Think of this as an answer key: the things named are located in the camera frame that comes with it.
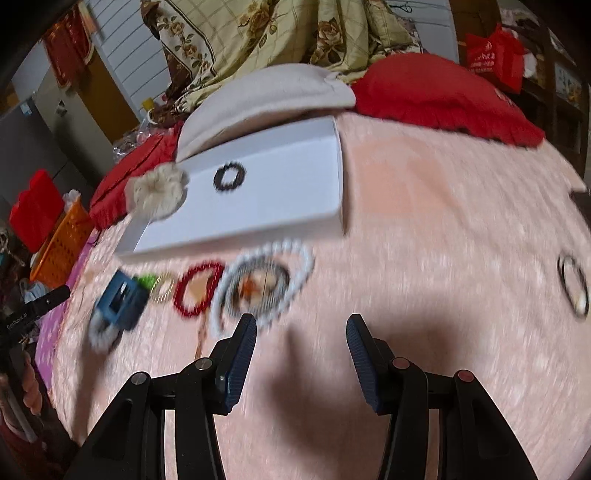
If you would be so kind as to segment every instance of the bracelet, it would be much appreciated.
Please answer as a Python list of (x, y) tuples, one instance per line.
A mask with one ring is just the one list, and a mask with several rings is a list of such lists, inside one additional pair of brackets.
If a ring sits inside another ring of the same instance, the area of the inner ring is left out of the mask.
[[(166, 290), (163, 292), (162, 288), (164, 285), (166, 285), (166, 282), (169, 282), (170, 285), (168, 285)], [(165, 272), (158, 275), (156, 281), (150, 289), (150, 300), (156, 303), (168, 302), (173, 296), (174, 290), (177, 288), (177, 283), (178, 277), (172, 273)]]
[[(234, 181), (231, 183), (222, 183), (223, 176), (228, 170), (236, 170), (236, 178), (234, 178)], [(246, 170), (244, 167), (238, 162), (231, 161), (217, 170), (216, 175), (213, 178), (213, 186), (218, 192), (229, 192), (231, 190), (236, 190), (244, 182), (245, 176)]]
[[(570, 265), (574, 269), (579, 280), (579, 286), (583, 290), (582, 294), (576, 299), (573, 298), (566, 284), (566, 275), (564, 272), (566, 265)], [(569, 300), (575, 316), (582, 319), (587, 318), (587, 315), (589, 315), (589, 288), (587, 287), (587, 279), (585, 278), (583, 269), (572, 255), (561, 253), (558, 256), (558, 275), (560, 276), (564, 295)]]
[[(184, 306), (184, 294), (187, 290), (187, 285), (195, 275), (204, 270), (213, 270), (207, 279), (205, 298), (197, 303), (192, 309)], [(174, 306), (185, 318), (197, 317), (207, 310), (212, 302), (213, 293), (216, 290), (217, 284), (222, 277), (224, 266), (220, 262), (204, 262), (196, 265), (188, 270), (183, 278), (178, 282), (176, 291), (174, 292)]]
[(230, 282), (234, 278), (236, 272), (244, 264), (260, 258), (267, 258), (278, 254), (299, 254), (301, 258), (301, 270), (292, 277), (290, 285), (285, 292), (283, 299), (279, 302), (277, 307), (271, 309), (268, 313), (262, 314), (256, 319), (258, 327), (266, 327), (271, 323), (273, 318), (278, 317), (283, 311), (287, 309), (296, 294), (302, 289), (304, 283), (308, 280), (314, 268), (314, 256), (310, 249), (303, 245), (299, 240), (286, 239), (282, 242), (274, 242), (255, 248), (245, 254), (238, 255), (236, 260), (228, 266), (219, 281), (219, 285), (213, 294), (211, 309), (209, 311), (209, 327), (214, 338), (218, 338), (223, 332), (220, 325), (222, 316), (222, 303), (226, 296)]
[[(240, 312), (236, 306), (236, 298), (238, 297), (238, 287), (240, 281), (256, 270), (271, 271), (277, 277), (277, 285), (271, 294), (263, 295), (260, 305), (250, 309), (249, 312)], [(250, 262), (244, 263), (240, 268), (238, 268), (230, 280), (230, 284), (226, 290), (226, 296), (224, 300), (226, 314), (228, 314), (229, 317), (239, 319), (242, 316), (242, 313), (252, 313), (255, 318), (259, 318), (263, 314), (270, 312), (279, 305), (279, 302), (285, 296), (289, 282), (290, 278), (287, 269), (272, 260), (260, 258), (258, 260), (252, 260)]]

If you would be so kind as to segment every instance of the gold bracelet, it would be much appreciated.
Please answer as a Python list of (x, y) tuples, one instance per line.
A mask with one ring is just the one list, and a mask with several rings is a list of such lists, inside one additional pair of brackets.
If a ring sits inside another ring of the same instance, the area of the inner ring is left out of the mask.
[[(162, 292), (162, 287), (167, 281), (170, 283), (170, 285), (166, 291)], [(173, 296), (174, 290), (177, 287), (177, 283), (178, 277), (172, 273), (165, 272), (158, 275), (154, 286), (150, 290), (150, 299), (156, 303), (168, 302)]]

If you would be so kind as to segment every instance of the black hair tie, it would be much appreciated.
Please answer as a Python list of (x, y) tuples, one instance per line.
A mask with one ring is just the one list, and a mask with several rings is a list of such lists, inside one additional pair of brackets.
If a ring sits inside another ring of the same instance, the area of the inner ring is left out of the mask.
[[(585, 306), (584, 310), (582, 311), (579, 311), (577, 308), (578, 299), (573, 298), (566, 284), (566, 275), (564, 272), (566, 265), (570, 265), (574, 269), (574, 272), (576, 273), (579, 280), (579, 286), (582, 289), (582, 293), (584, 294)], [(560, 276), (560, 282), (562, 283), (562, 289), (569, 300), (570, 306), (573, 309), (573, 313), (578, 318), (586, 318), (589, 314), (589, 289), (587, 287), (587, 279), (585, 278), (583, 269), (572, 255), (561, 253), (558, 256), (558, 274)]]
[[(231, 183), (223, 183), (223, 176), (228, 170), (235, 170), (236, 178)], [(213, 178), (213, 186), (218, 192), (229, 192), (231, 190), (236, 190), (240, 185), (242, 185), (242, 183), (244, 183), (245, 176), (246, 170), (244, 167), (237, 162), (231, 161), (217, 170), (216, 175)]]

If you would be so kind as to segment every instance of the red plastic bag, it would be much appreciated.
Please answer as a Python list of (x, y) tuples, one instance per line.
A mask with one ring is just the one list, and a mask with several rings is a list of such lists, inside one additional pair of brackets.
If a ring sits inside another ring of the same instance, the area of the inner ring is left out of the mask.
[(10, 212), (10, 225), (31, 253), (39, 251), (64, 211), (64, 200), (45, 170), (38, 170)]
[(489, 38), (466, 34), (467, 68), (489, 80), (500, 90), (520, 93), (525, 49), (500, 24)]

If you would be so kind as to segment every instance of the beige fluffy scrunchie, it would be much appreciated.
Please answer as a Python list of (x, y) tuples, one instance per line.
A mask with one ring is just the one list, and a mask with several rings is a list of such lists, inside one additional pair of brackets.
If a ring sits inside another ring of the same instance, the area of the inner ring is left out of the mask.
[(172, 215), (185, 198), (186, 178), (175, 163), (163, 163), (141, 177), (132, 177), (125, 186), (128, 213), (149, 221)]

